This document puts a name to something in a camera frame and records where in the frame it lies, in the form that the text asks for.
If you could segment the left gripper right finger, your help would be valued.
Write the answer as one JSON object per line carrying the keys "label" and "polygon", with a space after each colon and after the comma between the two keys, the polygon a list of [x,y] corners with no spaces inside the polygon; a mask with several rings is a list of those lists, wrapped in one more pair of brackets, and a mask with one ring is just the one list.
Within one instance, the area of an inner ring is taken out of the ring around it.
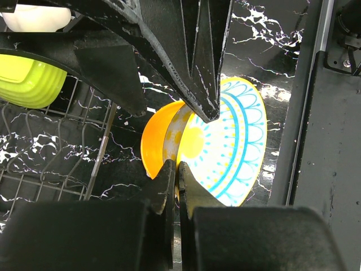
{"label": "left gripper right finger", "polygon": [[303,207],[226,207],[178,169],[183,270],[345,270],[324,220]]}

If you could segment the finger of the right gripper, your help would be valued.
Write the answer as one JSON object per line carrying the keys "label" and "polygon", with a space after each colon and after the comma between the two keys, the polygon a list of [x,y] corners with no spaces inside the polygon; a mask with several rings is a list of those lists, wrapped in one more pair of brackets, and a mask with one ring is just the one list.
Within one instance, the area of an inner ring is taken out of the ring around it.
{"label": "finger of the right gripper", "polygon": [[206,123],[220,115],[232,1],[56,1],[121,36]]}
{"label": "finger of the right gripper", "polygon": [[133,47],[110,30],[2,32],[1,53],[63,69],[134,117],[147,112]]}

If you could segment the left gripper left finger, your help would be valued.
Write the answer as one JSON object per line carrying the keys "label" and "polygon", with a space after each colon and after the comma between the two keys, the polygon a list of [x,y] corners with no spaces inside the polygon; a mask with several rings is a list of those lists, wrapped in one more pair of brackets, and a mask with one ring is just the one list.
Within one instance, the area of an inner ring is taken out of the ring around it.
{"label": "left gripper left finger", "polygon": [[1,234],[2,270],[170,270],[175,162],[123,200],[28,203]]}

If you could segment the teal patterned yellow bowl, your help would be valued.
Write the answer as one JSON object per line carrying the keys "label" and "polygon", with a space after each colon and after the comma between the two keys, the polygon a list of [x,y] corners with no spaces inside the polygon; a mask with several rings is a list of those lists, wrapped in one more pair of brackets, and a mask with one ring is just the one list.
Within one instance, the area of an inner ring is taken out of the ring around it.
{"label": "teal patterned yellow bowl", "polygon": [[219,118],[205,123],[183,102],[166,130],[162,159],[185,162],[196,181],[226,206],[240,206],[265,155],[267,117],[256,87],[240,77],[221,82]]}

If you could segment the patterned bowl green outside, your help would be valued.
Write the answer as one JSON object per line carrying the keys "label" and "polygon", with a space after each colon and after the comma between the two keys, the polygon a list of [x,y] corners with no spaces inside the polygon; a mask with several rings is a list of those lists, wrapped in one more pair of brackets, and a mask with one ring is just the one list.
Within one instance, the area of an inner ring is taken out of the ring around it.
{"label": "patterned bowl green outside", "polygon": [[67,72],[30,58],[1,55],[1,99],[20,107],[49,106],[59,95]]}

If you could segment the white square bowl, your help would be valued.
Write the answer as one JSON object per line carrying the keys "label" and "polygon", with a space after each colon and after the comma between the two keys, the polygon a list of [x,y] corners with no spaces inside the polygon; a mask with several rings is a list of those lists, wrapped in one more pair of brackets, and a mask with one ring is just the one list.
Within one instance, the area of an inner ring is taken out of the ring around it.
{"label": "white square bowl", "polygon": [[13,32],[56,32],[71,21],[71,11],[64,7],[16,5],[15,11],[1,12]]}

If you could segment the yellow bottom bowl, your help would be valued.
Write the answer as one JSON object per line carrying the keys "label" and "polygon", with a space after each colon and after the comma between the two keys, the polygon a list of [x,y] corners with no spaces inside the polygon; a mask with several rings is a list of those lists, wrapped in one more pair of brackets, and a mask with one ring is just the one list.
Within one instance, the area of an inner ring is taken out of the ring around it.
{"label": "yellow bottom bowl", "polygon": [[174,115],[185,105],[182,101],[169,103],[159,109],[146,124],[140,142],[140,153],[147,176],[155,179],[163,166],[163,144]]}

